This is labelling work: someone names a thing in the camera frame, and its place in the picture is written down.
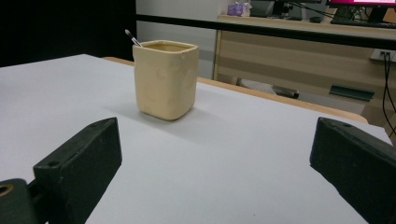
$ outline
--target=computer monitor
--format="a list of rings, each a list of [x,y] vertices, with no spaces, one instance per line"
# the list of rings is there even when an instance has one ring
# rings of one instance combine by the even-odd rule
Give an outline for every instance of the computer monitor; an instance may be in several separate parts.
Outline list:
[[[252,2],[273,2],[272,12],[266,16],[269,17],[283,17],[285,14],[289,13],[290,8],[288,3],[310,3],[310,4],[320,4],[321,0],[252,0]]]
[[[370,7],[368,22],[381,22],[388,8],[396,8],[395,0],[328,0],[329,7]]]

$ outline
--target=white wall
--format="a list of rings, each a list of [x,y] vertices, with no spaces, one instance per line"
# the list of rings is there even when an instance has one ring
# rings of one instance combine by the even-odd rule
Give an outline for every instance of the white wall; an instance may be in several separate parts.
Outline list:
[[[136,13],[181,19],[216,21],[226,12],[230,0],[136,0]],[[197,45],[200,50],[199,76],[212,78],[215,61],[216,31],[209,29],[137,22],[139,41],[173,40]]]

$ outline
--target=gripper screw hole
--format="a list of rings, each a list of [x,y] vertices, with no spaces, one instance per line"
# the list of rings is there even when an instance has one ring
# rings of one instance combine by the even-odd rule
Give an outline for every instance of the gripper screw hole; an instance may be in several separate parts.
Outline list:
[[[0,197],[10,193],[14,189],[13,184],[0,185]]]
[[[6,185],[0,186],[0,194],[6,192],[8,190],[8,187]]]
[[[49,162],[49,166],[50,166],[50,167],[56,166],[56,165],[58,165],[58,164],[59,164],[58,161],[50,161],[50,162]]]

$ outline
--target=black cable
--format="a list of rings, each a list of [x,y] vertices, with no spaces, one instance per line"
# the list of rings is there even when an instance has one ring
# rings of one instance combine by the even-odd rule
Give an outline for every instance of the black cable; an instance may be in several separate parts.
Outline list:
[[[370,17],[370,15],[367,13],[367,7],[364,8],[364,15],[365,15],[367,18]]]
[[[311,10],[311,11],[315,11],[318,14],[326,16],[326,17],[329,17],[329,18],[332,18],[334,16],[334,14],[332,14],[332,13],[316,10],[316,9],[313,9],[312,7],[308,7],[308,6],[305,6],[305,5],[300,4],[300,3],[289,2],[289,4],[292,5],[292,6],[295,6],[295,7],[300,7],[300,8],[305,8],[305,9],[308,9],[308,10]]]
[[[392,103],[393,110],[396,112],[396,108],[394,107],[394,103],[391,100],[390,93],[389,93],[389,86],[388,86],[388,79],[389,79],[389,69],[390,69],[390,54],[389,53],[384,53],[384,65],[385,65],[385,87],[384,87],[384,94],[382,95],[382,111],[384,112],[385,119],[387,120],[387,123],[391,129],[391,133],[389,134],[389,137],[391,137],[394,133],[396,133],[396,126],[393,127],[392,124],[390,123],[390,120],[388,118],[387,112],[385,110],[385,97],[388,96],[389,100]]]

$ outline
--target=cup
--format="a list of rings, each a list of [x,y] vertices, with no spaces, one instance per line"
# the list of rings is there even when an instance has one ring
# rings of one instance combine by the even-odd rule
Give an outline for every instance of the cup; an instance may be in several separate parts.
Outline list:
[[[198,47],[155,40],[133,46],[137,107],[159,119],[178,119],[195,103]]]

